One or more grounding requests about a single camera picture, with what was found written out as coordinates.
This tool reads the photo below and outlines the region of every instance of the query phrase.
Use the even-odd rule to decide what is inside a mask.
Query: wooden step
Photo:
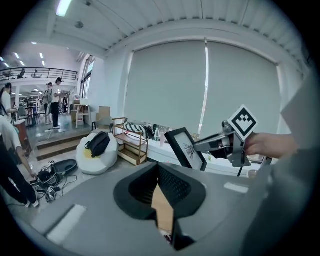
[[[77,146],[80,144],[81,139],[69,141],[66,143],[61,143],[55,146],[46,147],[38,150],[36,153],[36,159],[38,161],[52,158],[70,151],[77,149]]]
[[[66,135],[64,137],[60,137],[60,138],[57,138],[55,140],[42,141],[42,142],[39,142],[36,145],[36,148],[38,150],[43,150],[43,149],[46,149],[46,148],[59,146],[59,145],[64,144],[64,143],[73,142],[73,141],[79,141],[82,138],[87,137],[89,134],[90,134],[89,131],[81,132],[81,133],[77,132],[75,134]]]

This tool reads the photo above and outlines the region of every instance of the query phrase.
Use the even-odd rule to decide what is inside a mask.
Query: black backpack
[[[110,142],[109,134],[106,131],[100,131],[91,141],[85,144],[87,150],[91,150],[93,158],[102,155]]]

